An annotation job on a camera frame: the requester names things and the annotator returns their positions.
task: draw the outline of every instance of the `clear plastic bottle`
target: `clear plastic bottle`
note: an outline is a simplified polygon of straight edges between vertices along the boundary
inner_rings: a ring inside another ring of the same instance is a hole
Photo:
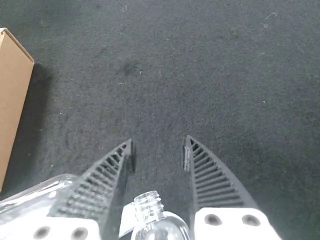
[[[78,176],[61,174],[0,201],[0,240],[9,238],[19,224],[45,217]]]
[[[131,240],[190,240],[187,224],[176,214],[164,211],[157,191],[149,191],[134,200],[138,224]]]

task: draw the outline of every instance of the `cardboard box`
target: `cardboard box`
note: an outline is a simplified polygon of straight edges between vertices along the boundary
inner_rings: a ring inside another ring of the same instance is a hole
[[[35,61],[6,28],[0,28],[0,191]]]

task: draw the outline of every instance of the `screw hole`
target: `screw hole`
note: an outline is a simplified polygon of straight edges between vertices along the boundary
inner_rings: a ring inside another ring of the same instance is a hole
[[[72,232],[71,236],[73,240],[84,240],[88,236],[88,230],[84,227],[78,227]]]
[[[258,218],[252,215],[245,215],[242,217],[242,222],[244,224],[250,225],[250,226],[260,226],[260,221]]]
[[[209,214],[205,216],[204,221],[206,224],[212,225],[212,226],[219,226],[222,224],[222,221],[217,215]]]
[[[40,227],[33,235],[34,239],[44,239],[50,232],[49,226]]]

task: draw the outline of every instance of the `bottle neck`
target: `bottle neck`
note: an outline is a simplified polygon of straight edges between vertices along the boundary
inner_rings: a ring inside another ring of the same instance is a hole
[[[139,223],[152,223],[163,219],[164,206],[157,191],[148,191],[134,198],[135,216]]]

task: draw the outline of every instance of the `floor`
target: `floor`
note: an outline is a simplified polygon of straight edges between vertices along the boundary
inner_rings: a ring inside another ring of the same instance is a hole
[[[36,61],[2,197],[81,174],[132,138],[126,201],[158,190],[189,218],[189,134],[279,235],[320,238],[318,0],[2,0]]]

